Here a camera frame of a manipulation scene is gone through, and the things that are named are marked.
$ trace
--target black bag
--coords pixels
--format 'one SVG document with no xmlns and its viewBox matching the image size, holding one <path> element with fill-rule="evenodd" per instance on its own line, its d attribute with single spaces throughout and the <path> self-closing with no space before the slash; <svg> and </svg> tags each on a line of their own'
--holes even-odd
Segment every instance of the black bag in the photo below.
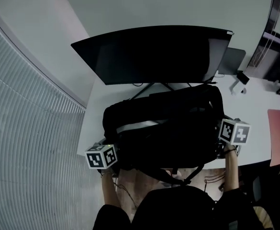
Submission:
<svg viewBox="0 0 280 230">
<path fill-rule="evenodd" d="M 183 185 L 216 159 L 223 117 L 218 88 L 203 84 L 114 104 L 104 112 L 103 127 L 106 142 L 118 149 L 120 168 Z M 195 167 L 185 181 L 161 169 Z"/>
</svg>

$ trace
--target black sleeve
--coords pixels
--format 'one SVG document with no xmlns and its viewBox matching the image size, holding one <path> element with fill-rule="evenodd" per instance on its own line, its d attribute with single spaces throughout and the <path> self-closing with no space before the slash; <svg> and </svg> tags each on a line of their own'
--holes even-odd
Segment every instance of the black sleeve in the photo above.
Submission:
<svg viewBox="0 0 280 230">
<path fill-rule="evenodd" d="M 222 229 L 264 229 L 249 199 L 240 189 L 225 192 L 214 207 L 214 219 Z"/>
<path fill-rule="evenodd" d="M 93 230 L 112 229 L 119 225 L 120 230 L 130 229 L 131 223 L 125 211 L 112 205 L 104 205 L 99 210 Z"/>
</svg>

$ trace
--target person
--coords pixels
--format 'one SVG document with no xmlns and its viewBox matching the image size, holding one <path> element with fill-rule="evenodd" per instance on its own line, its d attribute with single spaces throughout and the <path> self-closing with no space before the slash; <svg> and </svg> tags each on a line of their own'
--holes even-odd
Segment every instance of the person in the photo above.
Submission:
<svg viewBox="0 0 280 230">
<path fill-rule="evenodd" d="M 105 205 L 98 212 L 93 230 L 264 229 L 251 203 L 239 190 L 235 147 L 227 145 L 224 153 L 224 193 L 217 203 L 206 192 L 193 186 L 157 189 L 143 199 L 132 223 L 121 209 L 111 172 L 102 171 Z"/>
</svg>

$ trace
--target person's right arm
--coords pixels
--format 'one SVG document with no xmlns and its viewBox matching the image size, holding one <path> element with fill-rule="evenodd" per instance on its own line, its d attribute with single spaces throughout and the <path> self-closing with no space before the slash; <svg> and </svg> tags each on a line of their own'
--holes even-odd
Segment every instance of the person's right arm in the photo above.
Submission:
<svg viewBox="0 0 280 230">
<path fill-rule="evenodd" d="M 224 192 L 228 192 L 239 188 L 239 175 L 237 165 L 237 154 L 234 146 L 227 144 L 224 152 L 226 152 L 226 172 Z"/>
</svg>

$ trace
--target backpack strap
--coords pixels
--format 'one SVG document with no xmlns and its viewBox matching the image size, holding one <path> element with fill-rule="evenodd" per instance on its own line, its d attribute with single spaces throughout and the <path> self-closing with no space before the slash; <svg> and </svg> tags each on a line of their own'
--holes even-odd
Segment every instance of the backpack strap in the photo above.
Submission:
<svg viewBox="0 0 280 230">
<path fill-rule="evenodd" d="M 185 180 L 179 180 L 170 176 L 165 170 L 159 168 L 137 168 L 141 172 L 153 177 L 159 181 L 168 183 L 168 184 L 175 184 L 185 186 L 191 183 L 191 179 L 196 176 L 202 169 L 204 165 L 198 166 L 195 171 L 193 171 Z"/>
</svg>

